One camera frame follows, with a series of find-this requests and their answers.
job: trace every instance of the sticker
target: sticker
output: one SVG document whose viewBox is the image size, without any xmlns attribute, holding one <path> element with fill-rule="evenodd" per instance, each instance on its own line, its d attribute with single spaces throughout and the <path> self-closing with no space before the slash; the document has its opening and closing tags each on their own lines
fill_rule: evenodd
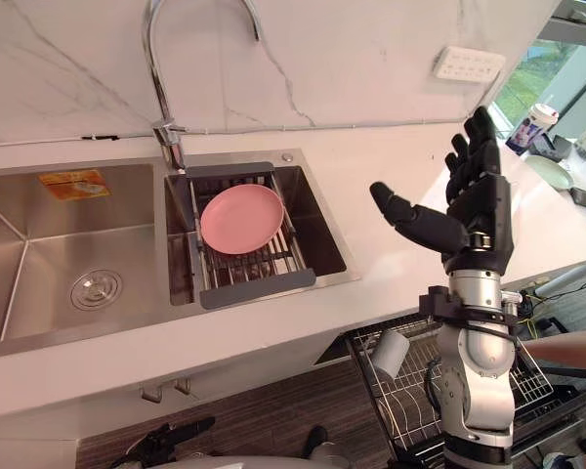
<svg viewBox="0 0 586 469">
<path fill-rule="evenodd" d="M 80 200 L 110 195 L 105 180 L 97 169 L 41 174 L 39 181 L 58 200 Z"/>
</svg>

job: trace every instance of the white marble wall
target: white marble wall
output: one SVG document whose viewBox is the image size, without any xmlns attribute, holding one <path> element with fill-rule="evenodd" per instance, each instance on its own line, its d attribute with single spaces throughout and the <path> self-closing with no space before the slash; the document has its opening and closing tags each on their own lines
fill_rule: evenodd
<svg viewBox="0 0 586 469">
<path fill-rule="evenodd" d="M 142 0 L 0 0 L 0 142 L 147 131 L 159 111 Z M 497 52 L 504 76 L 557 0 L 168 0 L 156 43 L 182 125 L 239 129 L 466 115 L 486 86 L 443 82 L 445 45 Z"/>
</svg>

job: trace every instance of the plate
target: plate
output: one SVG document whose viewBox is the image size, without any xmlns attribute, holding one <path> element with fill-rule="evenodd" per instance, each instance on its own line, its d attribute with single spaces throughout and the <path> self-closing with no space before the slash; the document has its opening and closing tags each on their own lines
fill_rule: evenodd
<svg viewBox="0 0 586 469">
<path fill-rule="evenodd" d="M 531 155 L 525 163 L 532 167 L 547 184 L 557 191 L 566 191 L 573 187 L 573 178 L 558 163 L 543 156 Z"/>
<path fill-rule="evenodd" d="M 267 244 L 282 225 L 284 206 L 277 193 L 242 184 L 217 194 L 200 219 L 202 237 L 216 251 L 245 254 Z"/>
</svg>

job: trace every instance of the dish rack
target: dish rack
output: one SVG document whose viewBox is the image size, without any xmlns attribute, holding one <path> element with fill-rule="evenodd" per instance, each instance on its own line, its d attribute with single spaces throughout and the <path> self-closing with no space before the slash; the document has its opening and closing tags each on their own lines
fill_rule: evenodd
<svg viewBox="0 0 586 469">
<path fill-rule="evenodd" d="M 432 389 L 439 391 L 440 366 L 434 363 L 439 356 L 436 343 L 439 328 L 439 323 L 413 314 L 348 334 L 350 352 L 364 378 L 394 457 L 404 462 L 423 462 L 435 469 L 443 467 L 442 427 L 440 416 L 426 395 L 426 374 L 430 373 Z M 371 353 L 386 329 L 395 330 L 410 341 L 398 376 L 391 381 L 382 380 L 371 365 Z M 523 346 L 510 371 L 510 382 L 516 411 L 554 392 Z"/>
<path fill-rule="evenodd" d="M 314 271 L 307 268 L 286 207 L 275 236 L 255 251 L 241 255 L 223 254 L 211 248 L 201 236 L 199 220 L 206 205 L 226 189 L 258 184 L 273 190 L 284 200 L 273 166 L 268 163 L 236 164 L 220 167 L 216 173 L 212 172 L 212 167 L 201 169 L 191 168 L 188 184 L 202 276 L 202 306 L 219 308 L 313 285 Z"/>
</svg>

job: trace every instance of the faucet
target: faucet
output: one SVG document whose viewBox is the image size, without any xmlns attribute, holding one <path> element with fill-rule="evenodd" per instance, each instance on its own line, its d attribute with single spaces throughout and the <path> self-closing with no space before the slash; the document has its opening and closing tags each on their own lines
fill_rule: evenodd
<svg viewBox="0 0 586 469">
<path fill-rule="evenodd" d="M 152 47 L 154 36 L 154 22 L 158 17 L 158 12 L 165 0 L 147 0 L 146 8 L 144 9 L 144 17 L 142 22 L 142 40 L 144 44 L 144 51 L 146 52 L 147 66 L 149 73 L 154 83 L 154 90 L 156 91 L 156 98 L 160 106 L 162 118 L 152 123 L 152 130 L 156 136 L 156 140 L 163 150 L 163 157 L 167 165 L 178 172 L 185 172 L 185 162 L 183 161 L 183 143 L 181 141 L 181 132 L 186 131 L 185 127 L 176 124 L 171 111 L 169 110 L 169 102 L 167 100 L 167 93 L 163 86 L 163 81 L 160 76 L 158 68 L 158 60 L 154 49 Z M 254 32 L 254 39 L 258 42 L 261 40 L 262 29 L 258 19 L 256 8 L 251 0 L 240 0 L 245 7 L 250 19 L 252 20 L 252 28 Z"/>
</svg>

